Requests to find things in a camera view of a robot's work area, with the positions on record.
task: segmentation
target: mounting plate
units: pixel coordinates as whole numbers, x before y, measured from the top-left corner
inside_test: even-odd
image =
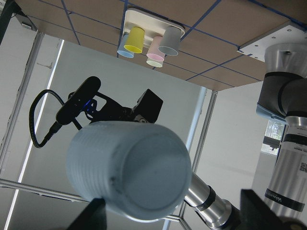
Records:
[[[185,34],[184,28],[176,23],[170,22],[163,18],[147,12],[140,11],[136,8],[129,8],[125,14],[124,30],[125,33],[130,33],[131,28],[140,27],[145,30],[145,38],[143,46],[149,48],[154,37],[163,36],[166,28],[173,26],[181,30],[181,37]]]
[[[307,45],[307,33],[299,25],[293,22],[285,24],[245,43],[240,46],[238,52],[250,55],[252,58],[264,62],[266,48],[280,43],[298,43]]]

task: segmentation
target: window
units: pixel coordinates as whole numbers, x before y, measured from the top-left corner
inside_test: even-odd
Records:
[[[269,120],[261,152],[277,155],[279,143],[283,137],[284,124]]]

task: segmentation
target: pink cup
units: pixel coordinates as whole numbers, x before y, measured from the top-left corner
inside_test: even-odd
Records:
[[[147,52],[147,57],[155,61],[164,61],[165,54],[158,49],[161,40],[162,40],[161,36],[156,36],[153,38],[153,42],[150,45],[149,50]]]

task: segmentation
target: white plastic cup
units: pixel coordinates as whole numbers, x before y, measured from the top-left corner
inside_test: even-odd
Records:
[[[158,67],[158,68],[161,68],[163,66],[163,61],[156,61],[156,60],[152,60],[151,58],[147,58],[146,63],[148,65]]]
[[[100,121],[72,139],[67,175],[86,200],[140,222],[171,214],[191,181],[188,151],[171,130],[155,124]]]

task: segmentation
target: yellow cup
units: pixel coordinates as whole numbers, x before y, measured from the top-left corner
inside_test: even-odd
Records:
[[[133,27],[124,45],[125,49],[136,54],[143,50],[145,31],[139,27]]]

